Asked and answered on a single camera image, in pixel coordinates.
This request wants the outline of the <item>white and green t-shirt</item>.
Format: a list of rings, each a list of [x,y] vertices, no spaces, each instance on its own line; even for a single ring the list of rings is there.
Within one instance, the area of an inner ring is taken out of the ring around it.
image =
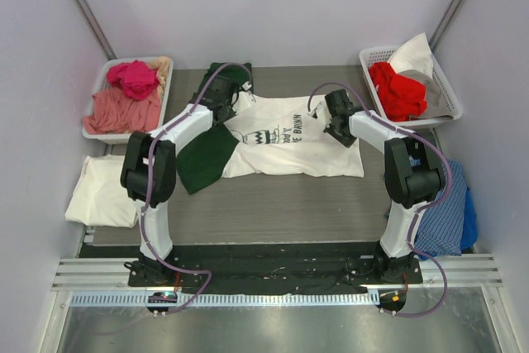
[[[219,179],[249,174],[364,175],[360,145],[344,147],[309,116],[322,95],[263,98],[213,127],[177,155],[177,173],[194,194]]]

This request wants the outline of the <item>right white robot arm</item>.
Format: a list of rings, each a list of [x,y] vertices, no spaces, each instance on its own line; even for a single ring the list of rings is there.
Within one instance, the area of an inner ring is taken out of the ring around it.
[[[446,186],[442,153],[411,130],[357,107],[345,89],[324,97],[329,121],[324,132],[342,145],[365,141],[384,155],[384,184],[391,205],[374,252],[373,271],[385,283],[399,283],[412,271],[414,239],[422,213]]]

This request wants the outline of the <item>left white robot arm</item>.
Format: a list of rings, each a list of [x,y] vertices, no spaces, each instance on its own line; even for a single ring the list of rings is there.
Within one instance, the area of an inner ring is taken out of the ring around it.
[[[130,286],[173,283],[178,270],[168,201],[177,183],[177,155],[193,139],[235,115],[241,88],[228,77],[211,77],[178,116],[151,132],[131,134],[120,183],[135,206],[141,246],[138,260],[125,263]]]

